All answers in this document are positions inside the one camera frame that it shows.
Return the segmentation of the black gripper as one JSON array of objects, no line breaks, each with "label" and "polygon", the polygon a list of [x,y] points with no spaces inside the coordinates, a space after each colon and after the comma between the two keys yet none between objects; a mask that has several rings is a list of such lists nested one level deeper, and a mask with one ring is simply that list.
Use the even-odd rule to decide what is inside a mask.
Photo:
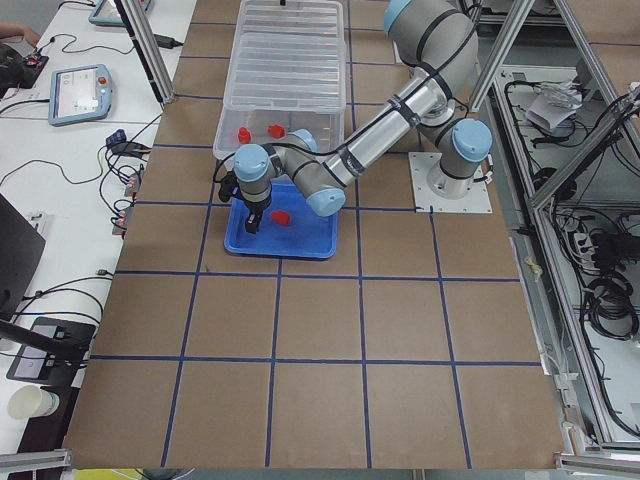
[{"label": "black gripper", "polygon": [[258,180],[244,181],[237,178],[234,171],[229,171],[220,180],[218,197],[222,202],[231,198],[242,200],[250,211],[244,226],[245,231],[255,235],[260,230],[262,214],[271,204],[271,180],[262,176]]}]

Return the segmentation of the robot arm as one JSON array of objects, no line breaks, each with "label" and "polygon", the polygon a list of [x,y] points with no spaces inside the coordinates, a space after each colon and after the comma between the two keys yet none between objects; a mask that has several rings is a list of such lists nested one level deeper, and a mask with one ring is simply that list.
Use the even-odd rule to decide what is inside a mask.
[{"label": "robot arm", "polygon": [[477,59],[475,24],[447,1],[392,1],[384,14],[384,30],[413,75],[342,145],[319,153],[311,134],[298,130],[280,142],[248,144],[234,153],[218,197],[245,204],[247,232],[258,232],[271,204],[272,182],[283,175],[316,215],[335,214],[345,203],[346,188],[412,129],[441,152],[427,174],[429,189],[450,200],[467,194],[492,145],[483,122],[455,112],[454,96]]}]

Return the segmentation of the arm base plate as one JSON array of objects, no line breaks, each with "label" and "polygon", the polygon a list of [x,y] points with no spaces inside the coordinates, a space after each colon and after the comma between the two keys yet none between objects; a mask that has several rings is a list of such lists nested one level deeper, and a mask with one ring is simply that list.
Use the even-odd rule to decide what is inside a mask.
[{"label": "arm base plate", "polygon": [[414,209],[419,213],[492,214],[488,182],[481,163],[474,175],[457,180],[441,170],[441,154],[410,152]]}]

